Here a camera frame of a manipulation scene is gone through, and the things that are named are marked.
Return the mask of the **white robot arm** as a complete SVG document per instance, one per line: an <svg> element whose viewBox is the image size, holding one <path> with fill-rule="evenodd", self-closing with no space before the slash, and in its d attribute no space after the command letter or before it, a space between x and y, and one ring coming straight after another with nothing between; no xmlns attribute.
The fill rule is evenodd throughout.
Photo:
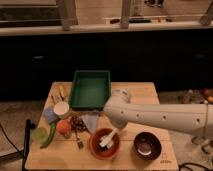
<svg viewBox="0 0 213 171"><path fill-rule="evenodd" d="M213 140L213 105L132 104L124 89L112 92L103 108L112 125L123 129L129 122Z"/></svg>

